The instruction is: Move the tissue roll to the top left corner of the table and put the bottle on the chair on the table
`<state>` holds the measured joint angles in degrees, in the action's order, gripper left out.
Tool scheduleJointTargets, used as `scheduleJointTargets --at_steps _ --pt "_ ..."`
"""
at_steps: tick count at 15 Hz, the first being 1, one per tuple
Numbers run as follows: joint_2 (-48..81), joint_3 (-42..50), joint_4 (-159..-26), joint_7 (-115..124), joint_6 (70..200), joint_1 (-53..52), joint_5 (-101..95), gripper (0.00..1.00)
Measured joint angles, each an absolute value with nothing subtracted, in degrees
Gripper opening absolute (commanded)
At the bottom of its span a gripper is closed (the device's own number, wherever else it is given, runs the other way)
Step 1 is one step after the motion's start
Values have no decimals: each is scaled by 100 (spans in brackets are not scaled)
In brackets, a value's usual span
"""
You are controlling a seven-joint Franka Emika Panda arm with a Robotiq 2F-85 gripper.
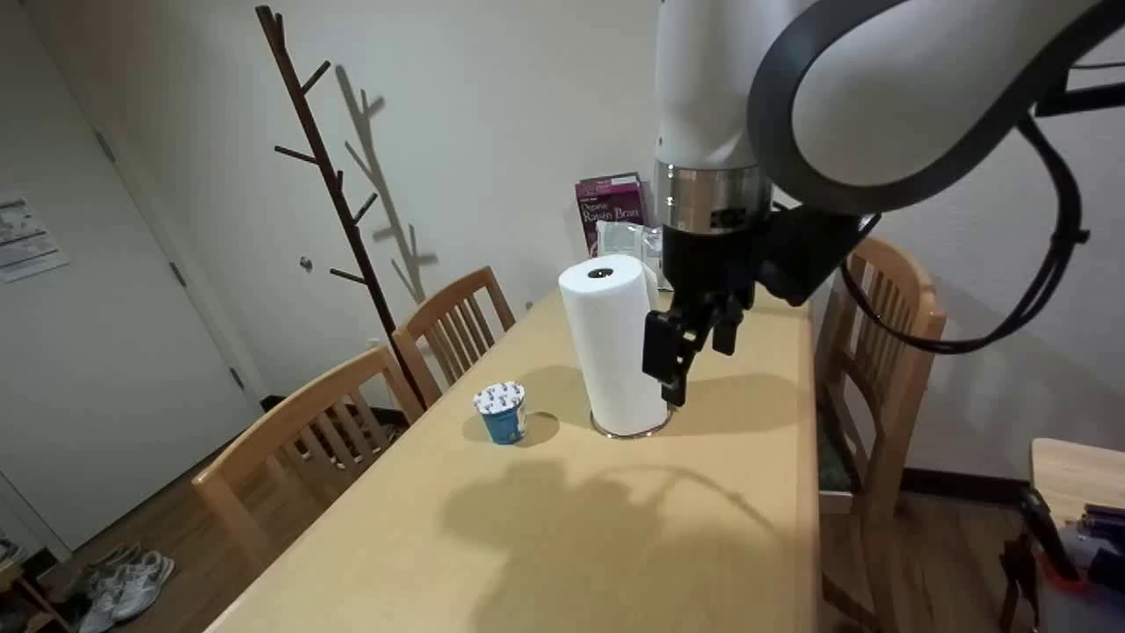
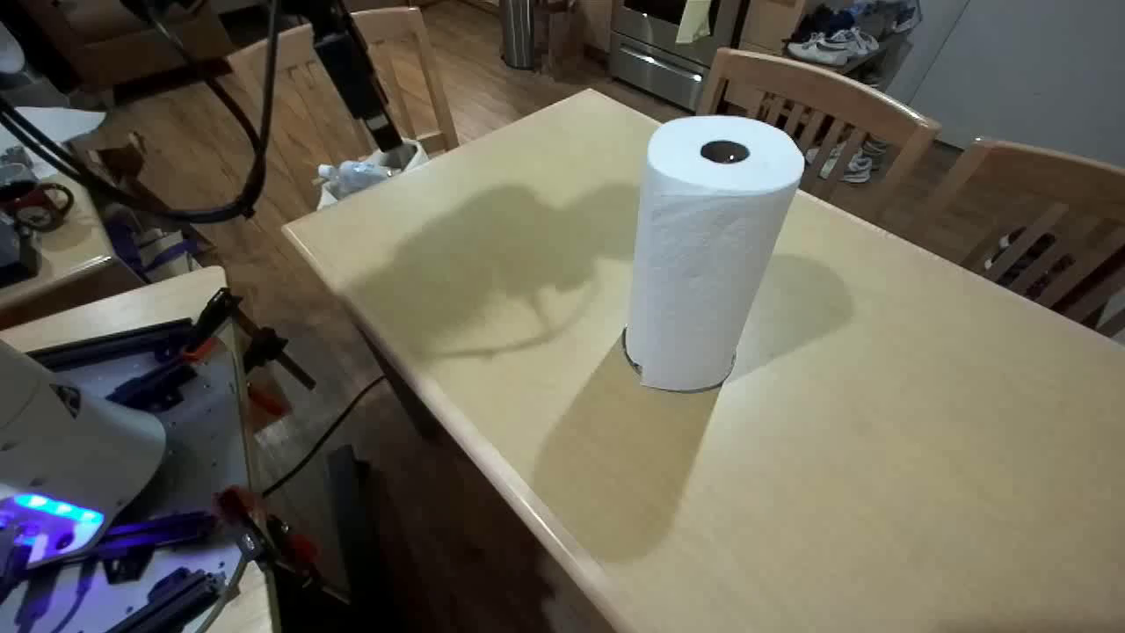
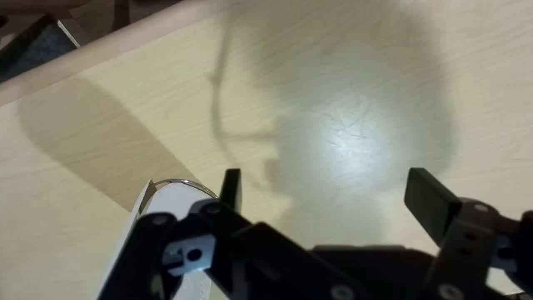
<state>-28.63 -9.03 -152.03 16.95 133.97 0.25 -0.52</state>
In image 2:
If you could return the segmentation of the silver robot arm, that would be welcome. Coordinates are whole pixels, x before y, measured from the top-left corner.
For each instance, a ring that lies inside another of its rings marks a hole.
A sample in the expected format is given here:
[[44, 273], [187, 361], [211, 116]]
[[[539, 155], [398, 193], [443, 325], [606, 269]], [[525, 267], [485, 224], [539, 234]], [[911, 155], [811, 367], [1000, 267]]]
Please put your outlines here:
[[365, 38], [339, 0], [310, 0], [313, 50], [343, 109], [365, 125], [379, 152], [398, 152], [399, 133], [388, 111], [388, 95], [371, 74]]

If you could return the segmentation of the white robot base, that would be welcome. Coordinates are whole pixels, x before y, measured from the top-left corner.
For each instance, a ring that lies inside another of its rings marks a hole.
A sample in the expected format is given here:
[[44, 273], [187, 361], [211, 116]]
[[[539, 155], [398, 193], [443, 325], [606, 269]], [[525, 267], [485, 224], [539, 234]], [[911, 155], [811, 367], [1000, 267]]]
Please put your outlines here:
[[165, 425], [0, 346], [2, 554], [24, 569], [89, 551], [152, 485]]

